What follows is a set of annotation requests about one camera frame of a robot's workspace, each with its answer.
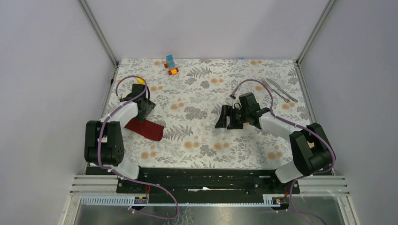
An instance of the blue toy block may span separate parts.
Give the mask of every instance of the blue toy block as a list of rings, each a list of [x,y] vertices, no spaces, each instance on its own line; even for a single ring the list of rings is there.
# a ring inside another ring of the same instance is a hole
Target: blue toy block
[[[169,67],[169,69],[174,69],[174,68],[176,68],[176,65],[174,64],[174,62],[169,62],[168,67]]]
[[[166,62],[170,62],[170,61],[173,61],[173,56],[172,55],[166,56]]]

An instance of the gray wall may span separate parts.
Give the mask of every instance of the gray wall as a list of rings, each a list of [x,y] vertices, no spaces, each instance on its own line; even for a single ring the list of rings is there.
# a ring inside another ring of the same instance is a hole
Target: gray wall
[[[295,59],[328,0],[88,0],[118,59]]]
[[[361,224],[398,224],[398,1],[337,1],[303,62]]]
[[[111,70],[76,0],[1,1],[0,224],[57,224]]]

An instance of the leaf pattern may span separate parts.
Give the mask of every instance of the leaf pattern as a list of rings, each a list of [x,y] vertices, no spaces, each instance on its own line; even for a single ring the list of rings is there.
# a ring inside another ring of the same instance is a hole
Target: leaf pattern
[[[215,129],[222,105],[232,105],[229,95],[245,79],[271,78],[298,103],[286,104],[274,95],[274,111],[291,121],[309,124],[299,80],[292,60],[189,60],[175,59],[179,72],[168,75],[161,60],[124,59],[115,83],[128,75],[143,77],[156,104],[147,120],[164,126],[159,142],[132,132],[123,135],[125,157],[140,166],[185,168],[276,169],[291,161],[290,144],[267,131],[244,125],[242,130]],[[131,91],[135,79],[119,85],[119,96]],[[119,105],[115,86],[107,105]],[[252,92],[261,107],[269,107],[267,92],[254,82],[237,91]]]

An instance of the metal cutlery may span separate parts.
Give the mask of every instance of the metal cutlery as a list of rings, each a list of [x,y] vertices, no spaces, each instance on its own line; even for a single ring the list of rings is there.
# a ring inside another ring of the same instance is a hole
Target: metal cutlery
[[[267,88],[269,88],[270,90],[272,90],[273,92],[275,92],[279,97],[281,97],[281,99],[283,99],[286,103],[289,103],[290,100],[283,97],[281,94],[279,94],[275,89],[272,89],[271,86],[264,80],[264,78],[261,78],[261,82],[263,82],[265,84],[265,86]]]
[[[293,102],[297,103],[299,102],[297,99],[293,98],[291,95],[289,95],[286,91],[284,91],[275,81],[267,78],[267,81],[270,82],[272,85],[274,85],[278,90],[283,92],[287,97],[289,97]]]

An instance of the folded cloth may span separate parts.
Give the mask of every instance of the folded cloth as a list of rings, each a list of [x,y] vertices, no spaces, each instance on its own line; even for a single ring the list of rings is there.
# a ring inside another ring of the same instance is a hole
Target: folded cloth
[[[140,122],[137,119],[131,119],[124,128],[134,131],[148,139],[160,141],[163,138],[164,126],[153,123],[151,121]]]

